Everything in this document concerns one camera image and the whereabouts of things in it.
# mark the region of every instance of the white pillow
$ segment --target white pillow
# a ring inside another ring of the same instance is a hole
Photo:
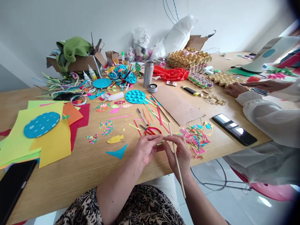
[[[198,18],[188,15],[172,27],[164,42],[166,54],[182,50],[186,46],[190,39],[191,30],[198,20]]]

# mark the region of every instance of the red plastic bag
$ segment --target red plastic bag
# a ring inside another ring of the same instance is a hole
[[[165,69],[161,66],[154,65],[153,76],[160,76],[163,80],[182,81],[186,80],[189,71],[183,68]]]

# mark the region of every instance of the red scissors handle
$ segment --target red scissors handle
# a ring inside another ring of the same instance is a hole
[[[160,134],[162,133],[159,129],[157,129],[156,127],[148,127],[148,129],[145,131],[145,135],[149,134],[149,135],[156,135],[156,133],[154,133],[151,129],[157,130]]]

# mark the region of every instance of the scissors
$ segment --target scissors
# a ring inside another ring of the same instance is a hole
[[[158,128],[156,127],[144,127],[143,125],[140,125],[144,130],[145,130],[145,135],[149,134],[149,135],[156,135],[156,133],[154,133],[152,130],[150,129],[154,129],[157,130],[160,134],[162,133]]]

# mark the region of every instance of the hand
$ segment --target hand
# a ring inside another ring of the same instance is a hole
[[[233,84],[228,85],[228,88],[225,89],[225,92],[227,94],[230,94],[231,96],[237,98],[240,94],[249,91],[248,88],[240,85],[240,83],[235,82]]]
[[[280,80],[267,80],[260,82],[248,82],[246,84],[255,84],[255,88],[264,90],[264,91],[280,91],[282,89],[288,88],[293,84],[293,82],[280,81]]]
[[[182,180],[191,178],[191,158],[192,154],[191,151],[187,148],[187,144],[185,142],[184,136],[175,135],[164,137],[165,140],[174,142],[177,145],[176,148],[176,155],[178,159],[178,164],[181,172]],[[163,142],[163,146],[165,147],[165,151],[168,157],[169,165],[173,170],[177,180],[179,181],[179,172],[176,165],[175,155],[172,152],[168,143]]]
[[[135,155],[141,157],[144,166],[151,162],[153,155],[159,151],[156,145],[162,142],[163,135],[147,135],[140,137],[138,143],[134,149]]]

